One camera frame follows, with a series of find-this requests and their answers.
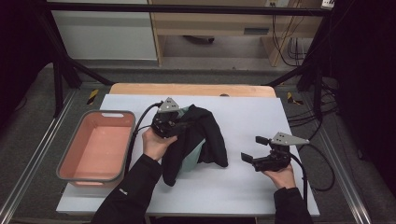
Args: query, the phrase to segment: metal bracket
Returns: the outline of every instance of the metal bracket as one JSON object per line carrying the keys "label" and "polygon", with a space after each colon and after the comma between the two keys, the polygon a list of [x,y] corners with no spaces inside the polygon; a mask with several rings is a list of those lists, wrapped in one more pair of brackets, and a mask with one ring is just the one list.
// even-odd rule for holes
{"label": "metal bracket", "polygon": [[158,109],[158,113],[176,112],[180,106],[171,98],[168,97]]}
{"label": "metal bracket", "polygon": [[309,144],[309,140],[295,137],[286,133],[277,133],[274,136],[274,139],[271,140],[271,143],[281,146],[305,145]]}

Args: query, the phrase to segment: person's arm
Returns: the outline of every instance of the person's arm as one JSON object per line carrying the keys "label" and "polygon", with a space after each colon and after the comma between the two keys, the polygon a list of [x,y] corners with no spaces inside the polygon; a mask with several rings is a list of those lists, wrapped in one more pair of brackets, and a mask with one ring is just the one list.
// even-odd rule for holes
{"label": "person's arm", "polygon": [[143,155],[127,176],[110,192],[93,216],[92,224],[141,224],[152,191],[163,173],[158,160],[177,138],[163,139],[151,128],[143,135]]}
{"label": "person's arm", "polygon": [[291,164],[277,172],[265,171],[278,190],[274,194],[276,217],[275,224],[310,224],[312,217],[305,202],[296,188]]}

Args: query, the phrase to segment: aluminum rail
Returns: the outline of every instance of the aluminum rail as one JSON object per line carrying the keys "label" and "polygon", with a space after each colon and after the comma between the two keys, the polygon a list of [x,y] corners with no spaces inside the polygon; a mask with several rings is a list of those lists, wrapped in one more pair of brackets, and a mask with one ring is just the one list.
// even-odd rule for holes
{"label": "aluminum rail", "polygon": [[73,89],[67,94],[66,99],[64,100],[64,109],[61,111],[58,118],[52,120],[46,133],[41,139],[41,142],[38,144],[35,153],[33,154],[29,163],[26,165],[26,168],[24,169],[20,179],[9,194],[6,202],[3,204],[3,207],[0,210],[0,224],[7,224],[12,219],[12,216],[14,215],[24,193],[29,188],[29,185],[34,178],[38,167],[44,159],[53,138],[61,127],[64,117],[66,116],[67,111],[74,100],[76,92],[77,90]]}
{"label": "aluminum rail", "polygon": [[[308,110],[313,108],[312,102],[309,96],[305,94],[302,95],[304,101],[307,102]],[[349,208],[352,212],[353,217],[358,224],[371,224],[372,220],[364,206],[364,203],[361,201],[361,197],[359,196],[358,191],[353,184],[353,181],[349,177],[346,167],[341,162],[338,157],[334,146],[332,145],[332,141],[330,140],[329,135],[326,133],[326,130],[321,129],[318,132],[320,136],[320,140],[323,143],[324,148],[326,149],[327,155],[329,156],[329,162],[332,164],[332,167],[335,171],[335,175],[337,177],[337,181],[340,185],[341,191],[344,192],[344,196],[346,198],[346,202],[349,205]]]}

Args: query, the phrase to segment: black sleeve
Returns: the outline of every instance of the black sleeve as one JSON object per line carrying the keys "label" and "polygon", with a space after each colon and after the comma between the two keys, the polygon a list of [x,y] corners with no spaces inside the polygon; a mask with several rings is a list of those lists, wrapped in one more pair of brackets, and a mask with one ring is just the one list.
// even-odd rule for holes
{"label": "black sleeve", "polygon": [[157,161],[143,154],[105,198],[91,223],[141,224],[162,172]]}
{"label": "black sleeve", "polygon": [[297,188],[279,189],[275,192],[274,199],[276,207],[275,224],[314,223]]}

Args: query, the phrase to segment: white cabinet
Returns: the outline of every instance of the white cabinet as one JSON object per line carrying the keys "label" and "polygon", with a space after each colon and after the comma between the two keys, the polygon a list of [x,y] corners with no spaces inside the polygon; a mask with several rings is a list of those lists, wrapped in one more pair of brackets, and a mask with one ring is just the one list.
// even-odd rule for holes
{"label": "white cabinet", "polygon": [[[66,2],[49,0],[49,2]],[[146,4],[145,0],[67,0]],[[52,11],[68,54],[79,60],[157,60],[149,13]]]}

